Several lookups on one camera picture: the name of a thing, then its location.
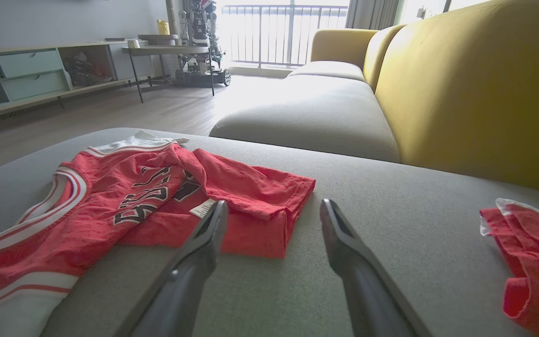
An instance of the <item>red jersey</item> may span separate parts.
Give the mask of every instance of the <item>red jersey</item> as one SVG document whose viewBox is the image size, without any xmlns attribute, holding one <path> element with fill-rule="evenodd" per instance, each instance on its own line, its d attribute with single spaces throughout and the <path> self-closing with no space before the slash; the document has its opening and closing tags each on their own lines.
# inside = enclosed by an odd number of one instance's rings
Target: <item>red jersey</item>
<svg viewBox="0 0 539 337">
<path fill-rule="evenodd" d="M 45 201 L 0 233 L 0 321 L 10 322 L 0 336 L 39 335 L 116 242 L 179 247 L 214 200 L 230 210 L 223 252 L 285 257 L 315 180 L 191 152 L 180 141 L 139 132 L 60 165 Z"/>
</svg>

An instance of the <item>clothing tag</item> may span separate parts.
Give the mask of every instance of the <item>clothing tag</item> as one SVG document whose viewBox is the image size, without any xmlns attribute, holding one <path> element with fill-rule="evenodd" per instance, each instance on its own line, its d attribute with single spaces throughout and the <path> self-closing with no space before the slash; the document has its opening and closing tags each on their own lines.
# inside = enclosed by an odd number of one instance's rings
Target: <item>clothing tag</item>
<svg viewBox="0 0 539 337">
<path fill-rule="evenodd" d="M 209 198 L 206 201 L 204 201 L 201 205 L 198 205 L 197 207 L 191 209 L 190 213 L 203 219 L 203 216 L 207 214 L 207 212 L 209 211 L 209 209 L 212 207 L 214 203 L 216 203 L 216 201 L 213 200 L 212 198 Z"/>
</svg>

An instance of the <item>gray wall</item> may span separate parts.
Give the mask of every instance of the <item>gray wall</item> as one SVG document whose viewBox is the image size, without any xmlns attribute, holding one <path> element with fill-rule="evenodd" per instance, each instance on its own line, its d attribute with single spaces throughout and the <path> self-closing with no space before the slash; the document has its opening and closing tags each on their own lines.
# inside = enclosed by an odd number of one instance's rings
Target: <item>gray wall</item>
<svg viewBox="0 0 539 337">
<path fill-rule="evenodd" d="M 0 0 L 0 48 L 157 34 L 165 0 Z"/>
</svg>

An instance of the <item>wooden floor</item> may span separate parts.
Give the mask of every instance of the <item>wooden floor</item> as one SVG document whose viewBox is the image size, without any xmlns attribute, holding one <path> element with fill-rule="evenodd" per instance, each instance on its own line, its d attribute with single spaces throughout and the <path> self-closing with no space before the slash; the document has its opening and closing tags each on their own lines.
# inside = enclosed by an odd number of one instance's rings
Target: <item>wooden floor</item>
<svg viewBox="0 0 539 337">
<path fill-rule="evenodd" d="M 186 134 L 209 134 L 216 121 L 249 104 L 278 79 L 233 76 L 229 87 L 171 88 L 143 94 L 120 88 L 69 98 L 58 104 L 0 117 L 0 166 L 50 145 L 97 130 L 146 128 Z"/>
</svg>

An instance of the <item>balcony railing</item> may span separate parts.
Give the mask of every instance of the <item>balcony railing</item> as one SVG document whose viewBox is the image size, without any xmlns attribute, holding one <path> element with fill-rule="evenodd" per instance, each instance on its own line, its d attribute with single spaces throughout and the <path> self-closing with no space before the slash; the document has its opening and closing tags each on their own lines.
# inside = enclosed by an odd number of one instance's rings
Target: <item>balcony railing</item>
<svg viewBox="0 0 539 337">
<path fill-rule="evenodd" d="M 302 66 L 318 29 L 344 28 L 346 6 L 263 5 L 222 7 L 220 45 L 227 59 Z"/>
</svg>

